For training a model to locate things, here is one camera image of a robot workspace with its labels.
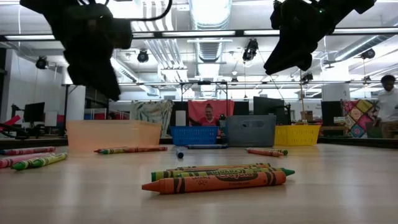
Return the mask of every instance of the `desk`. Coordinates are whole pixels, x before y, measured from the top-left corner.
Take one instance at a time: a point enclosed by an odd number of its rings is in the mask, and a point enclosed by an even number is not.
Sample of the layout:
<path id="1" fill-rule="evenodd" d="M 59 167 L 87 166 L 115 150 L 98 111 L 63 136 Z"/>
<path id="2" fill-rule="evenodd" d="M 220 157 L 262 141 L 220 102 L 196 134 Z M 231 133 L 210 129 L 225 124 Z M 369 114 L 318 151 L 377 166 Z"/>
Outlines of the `desk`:
<path id="1" fill-rule="evenodd" d="M 287 149 L 282 158 L 243 149 L 187 150 L 181 161 L 173 151 L 70 153 L 39 169 L 2 169 L 0 217 L 29 224 L 398 223 L 395 151 L 326 144 Z M 277 187 L 181 195 L 141 190 L 151 171 L 253 162 L 296 174 Z"/>

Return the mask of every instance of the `man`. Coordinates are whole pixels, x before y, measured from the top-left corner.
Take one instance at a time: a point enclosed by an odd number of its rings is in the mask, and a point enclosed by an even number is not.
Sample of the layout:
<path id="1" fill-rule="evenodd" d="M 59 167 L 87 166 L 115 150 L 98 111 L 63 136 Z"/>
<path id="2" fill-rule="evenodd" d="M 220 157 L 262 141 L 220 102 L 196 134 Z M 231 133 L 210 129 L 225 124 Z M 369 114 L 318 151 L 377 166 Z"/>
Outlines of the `man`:
<path id="1" fill-rule="evenodd" d="M 398 89 L 394 87 L 396 78 L 385 75 L 381 83 L 385 91 L 379 94 L 379 114 L 375 125 L 381 124 L 383 138 L 398 137 Z"/>

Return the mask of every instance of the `colorful patchwork fabric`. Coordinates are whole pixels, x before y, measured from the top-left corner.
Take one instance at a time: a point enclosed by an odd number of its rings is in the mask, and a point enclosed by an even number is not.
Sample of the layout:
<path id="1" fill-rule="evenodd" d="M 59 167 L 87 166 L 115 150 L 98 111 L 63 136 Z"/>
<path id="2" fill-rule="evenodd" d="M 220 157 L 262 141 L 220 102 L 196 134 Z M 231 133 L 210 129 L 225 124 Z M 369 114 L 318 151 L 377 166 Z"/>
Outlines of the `colorful patchwork fabric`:
<path id="1" fill-rule="evenodd" d="M 377 118 L 376 100 L 343 101 L 343 115 L 346 117 L 347 134 L 354 138 L 366 138 L 366 123 Z"/>
<path id="2" fill-rule="evenodd" d="M 355 106 L 363 113 L 366 113 L 373 107 L 373 104 L 368 100 L 359 100 Z"/>

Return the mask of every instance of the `plastic container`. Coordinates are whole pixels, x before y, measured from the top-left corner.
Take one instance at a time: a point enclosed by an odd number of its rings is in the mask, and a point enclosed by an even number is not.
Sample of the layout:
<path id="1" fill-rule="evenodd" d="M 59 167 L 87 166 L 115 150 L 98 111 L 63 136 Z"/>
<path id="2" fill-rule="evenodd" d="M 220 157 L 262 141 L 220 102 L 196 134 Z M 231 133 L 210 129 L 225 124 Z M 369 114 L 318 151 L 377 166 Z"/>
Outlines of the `plastic container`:
<path id="1" fill-rule="evenodd" d="M 276 146 L 313 146 L 318 141 L 320 125 L 286 125 L 275 129 Z"/>
<path id="2" fill-rule="evenodd" d="M 275 115 L 229 116 L 226 119 L 229 147 L 272 147 Z"/>
<path id="3" fill-rule="evenodd" d="M 216 144 L 217 126 L 172 126 L 173 144 L 186 146 L 190 144 Z"/>
<path id="4" fill-rule="evenodd" d="M 69 151 L 93 152 L 107 147 L 158 146 L 161 123 L 134 120 L 68 121 Z"/>

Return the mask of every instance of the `computer monitor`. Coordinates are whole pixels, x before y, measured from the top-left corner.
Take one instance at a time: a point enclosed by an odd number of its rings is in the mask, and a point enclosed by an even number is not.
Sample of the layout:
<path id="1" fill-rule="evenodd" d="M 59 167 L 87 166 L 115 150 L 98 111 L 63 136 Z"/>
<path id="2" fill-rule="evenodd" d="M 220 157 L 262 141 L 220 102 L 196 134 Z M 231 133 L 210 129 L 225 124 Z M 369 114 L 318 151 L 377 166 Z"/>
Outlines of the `computer monitor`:
<path id="1" fill-rule="evenodd" d="M 25 105 L 24 122 L 44 121 L 44 102 Z"/>
<path id="2" fill-rule="evenodd" d="M 276 123 L 288 125 L 289 119 L 285 113 L 285 102 L 280 99 L 255 96 L 253 98 L 254 115 L 276 115 Z"/>

